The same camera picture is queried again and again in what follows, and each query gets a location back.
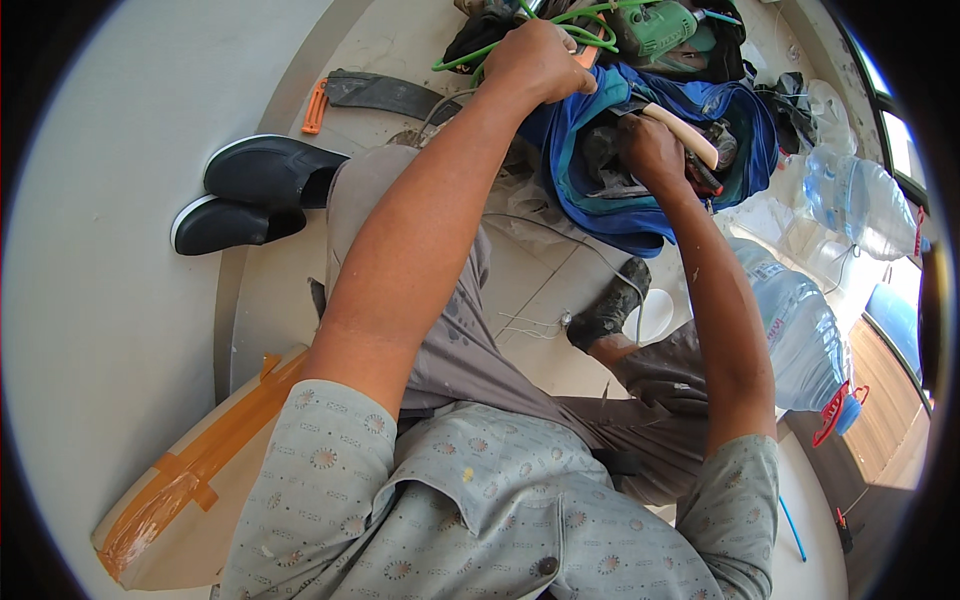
forearm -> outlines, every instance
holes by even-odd
[[[708,454],[774,431],[774,377],[756,298],[730,244],[684,182],[658,194],[677,236],[710,402]]]
[[[463,271],[493,178],[536,103],[484,84],[397,178],[350,248],[306,376],[350,385],[396,416],[417,349]],[[341,352],[346,338],[370,356]]]

gray shirt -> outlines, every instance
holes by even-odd
[[[302,381],[221,598],[768,598],[777,497],[765,436],[707,459],[674,529],[553,421],[461,401],[397,440],[369,397]]]

leg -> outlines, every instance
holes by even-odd
[[[621,273],[645,291],[649,276],[637,261],[642,263],[628,261]],[[614,279],[568,331],[571,343],[610,369],[634,398],[557,400],[601,447],[640,458],[641,474],[624,478],[624,492],[644,504],[664,505],[686,494],[700,472],[707,435],[706,384],[693,322],[644,348],[618,333],[641,303],[636,290]]]
[[[383,146],[348,160],[337,171],[327,202],[326,292],[330,294],[353,238],[391,183],[417,155]],[[480,288],[490,272],[491,244],[483,228],[443,314],[427,333],[410,373],[401,410],[439,408],[461,399],[567,424],[562,409],[497,350],[483,320]]]

plastic water bottle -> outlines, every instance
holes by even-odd
[[[852,366],[823,292],[809,277],[790,271],[758,243],[740,238],[728,241],[747,272],[760,308],[774,368],[777,406],[824,414],[824,433],[833,422],[836,432],[843,435],[859,416],[860,403],[849,393]]]
[[[805,166],[806,203],[821,225],[845,234],[877,260],[913,253],[917,224],[883,167],[829,145],[814,148]]]

shirt button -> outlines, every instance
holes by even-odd
[[[560,566],[560,561],[548,556],[537,563],[537,571],[540,572],[540,575],[553,575],[557,572],[558,566]]]

